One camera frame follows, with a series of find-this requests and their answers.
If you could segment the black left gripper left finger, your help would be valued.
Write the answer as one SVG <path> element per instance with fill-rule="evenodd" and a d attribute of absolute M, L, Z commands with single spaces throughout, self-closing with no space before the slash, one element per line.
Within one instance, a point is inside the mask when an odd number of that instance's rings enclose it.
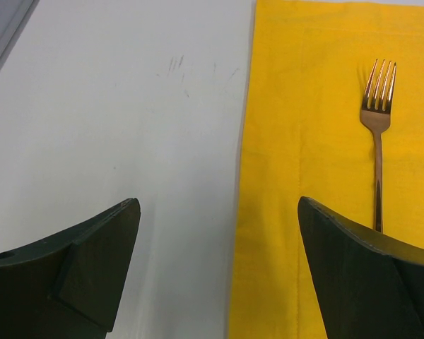
<path fill-rule="evenodd" d="M 128 198 L 89 220 L 0 253 L 0 338 L 105 338 L 141 219 Z"/>

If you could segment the thin brown fork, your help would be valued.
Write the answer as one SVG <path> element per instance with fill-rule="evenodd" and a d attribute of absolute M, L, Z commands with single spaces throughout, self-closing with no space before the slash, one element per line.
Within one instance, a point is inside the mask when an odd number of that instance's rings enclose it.
<path fill-rule="evenodd" d="M 397 65 L 384 60 L 373 64 L 360 108 L 360 122 L 372 134 L 375 149 L 374 229 L 383 232 L 382 134 L 391 126 L 391 108 Z"/>

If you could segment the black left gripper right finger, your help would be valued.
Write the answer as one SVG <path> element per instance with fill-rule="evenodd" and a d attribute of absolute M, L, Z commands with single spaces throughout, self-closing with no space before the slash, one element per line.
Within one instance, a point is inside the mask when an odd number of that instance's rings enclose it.
<path fill-rule="evenodd" d="M 424 338 L 424 249 L 308 197 L 298 220 L 328 338 Z"/>

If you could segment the yellow Pikachu cloth placemat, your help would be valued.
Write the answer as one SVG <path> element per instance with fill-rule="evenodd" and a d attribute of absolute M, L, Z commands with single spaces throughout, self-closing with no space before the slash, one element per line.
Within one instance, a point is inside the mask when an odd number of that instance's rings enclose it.
<path fill-rule="evenodd" d="M 424 248 L 424 6 L 258 1 L 240 165 L 229 338 L 324 338 L 297 206 L 373 225 L 373 66 L 396 67 L 383 134 L 384 232 Z"/>

